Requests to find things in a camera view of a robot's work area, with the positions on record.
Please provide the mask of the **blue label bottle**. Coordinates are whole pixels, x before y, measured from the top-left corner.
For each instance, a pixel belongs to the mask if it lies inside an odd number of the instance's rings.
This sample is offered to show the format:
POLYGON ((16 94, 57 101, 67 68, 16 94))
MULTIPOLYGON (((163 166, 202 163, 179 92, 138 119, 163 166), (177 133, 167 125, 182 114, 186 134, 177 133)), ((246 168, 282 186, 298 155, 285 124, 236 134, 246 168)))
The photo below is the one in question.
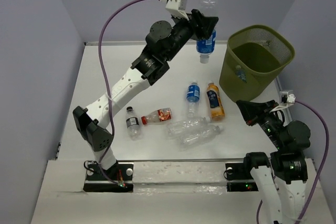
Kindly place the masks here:
POLYGON ((247 83, 245 69, 241 65, 236 65, 234 68, 234 73, 238 79, 243 83, 247 83))
POLYGON ((189 118, 193 118, 198 115, 199 102, 200 87, 198 82, 195 80, 190 83, 186 92, 187 116, 189 118))
MULTIPOLYGON (((217 16, 216 0, 201 0, 200 11, 205 16, 217 16)), ((213 29, 209 39, 199 40, 196 42, 196 51, 199 53, 200 63, 207 64, 209 56, 215 49, 216 28, 213 29)))

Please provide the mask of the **red cap red label bottle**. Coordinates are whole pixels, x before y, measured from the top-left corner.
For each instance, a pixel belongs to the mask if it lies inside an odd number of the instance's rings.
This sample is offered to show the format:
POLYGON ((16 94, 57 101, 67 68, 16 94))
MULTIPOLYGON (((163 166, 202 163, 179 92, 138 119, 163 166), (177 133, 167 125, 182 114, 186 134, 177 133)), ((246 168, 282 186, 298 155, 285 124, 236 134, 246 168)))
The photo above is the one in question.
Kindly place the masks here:
POLYGON ((152 113, 142 116, 143 125, 160 124, 172 119, 172 111, 170 108, 162 108, 153 111, 152 113))

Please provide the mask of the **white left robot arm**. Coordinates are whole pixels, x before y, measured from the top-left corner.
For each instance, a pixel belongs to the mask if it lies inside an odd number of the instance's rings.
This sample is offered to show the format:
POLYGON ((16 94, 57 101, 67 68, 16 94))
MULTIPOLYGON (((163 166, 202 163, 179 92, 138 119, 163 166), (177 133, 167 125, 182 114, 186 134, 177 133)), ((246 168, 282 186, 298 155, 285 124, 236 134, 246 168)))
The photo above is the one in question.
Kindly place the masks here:
POLYGON ((72 114, 78 132, 89 144, 98 163, 98 173, 111 179, 119 171, 111 149, 114 134, 107 130, 113 117, 140 92, 154 85, 168 70, 169 64, 190 40, 209 39, 219 18, 205 16, 193 9, 186 17, 173 16, 174 25, 155 22, 140 56, 125 75, 107 92, 85 108, 77 106, 72 114))

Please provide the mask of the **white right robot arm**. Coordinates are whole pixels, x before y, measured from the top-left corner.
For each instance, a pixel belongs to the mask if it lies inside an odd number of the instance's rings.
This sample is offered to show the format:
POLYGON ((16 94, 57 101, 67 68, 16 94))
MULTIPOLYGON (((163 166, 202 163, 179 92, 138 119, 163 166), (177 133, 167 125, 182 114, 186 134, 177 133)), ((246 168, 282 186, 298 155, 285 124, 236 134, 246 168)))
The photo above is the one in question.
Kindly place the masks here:
POLYGON ((238 100, 236 104, 246 124, 258 124, 277 149, 269 156, 263 152, 246 154, 241 171, 254 179, 268 223, 295 223, 305 204, 308 170, 303 150, 310 146, 310 129, 301 121, 285 125, 276 115, 278 103, 274 100, 238 100))

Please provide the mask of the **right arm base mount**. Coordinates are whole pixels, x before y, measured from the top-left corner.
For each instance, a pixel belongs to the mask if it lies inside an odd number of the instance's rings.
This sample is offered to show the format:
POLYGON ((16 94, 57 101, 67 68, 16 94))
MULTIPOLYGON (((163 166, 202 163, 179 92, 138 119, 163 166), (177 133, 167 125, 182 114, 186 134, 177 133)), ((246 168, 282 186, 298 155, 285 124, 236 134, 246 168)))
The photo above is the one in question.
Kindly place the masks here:
POLYGON ((243 163, 226 163, 223 176, 227 181, 226 189, 229 193, 258 191, 254 179, 243 163))

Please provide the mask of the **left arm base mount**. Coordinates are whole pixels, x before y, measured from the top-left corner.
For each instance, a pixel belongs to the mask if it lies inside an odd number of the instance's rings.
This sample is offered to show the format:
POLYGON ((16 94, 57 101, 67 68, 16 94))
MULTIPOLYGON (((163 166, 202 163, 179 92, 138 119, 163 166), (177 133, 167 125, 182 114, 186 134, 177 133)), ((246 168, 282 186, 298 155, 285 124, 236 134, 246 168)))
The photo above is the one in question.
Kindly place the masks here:
POLYGON ((83 190, 87 193, 133 192, 133 162, 118 162, 103 174, 96 161, 84 161, 86 170, 83 190))

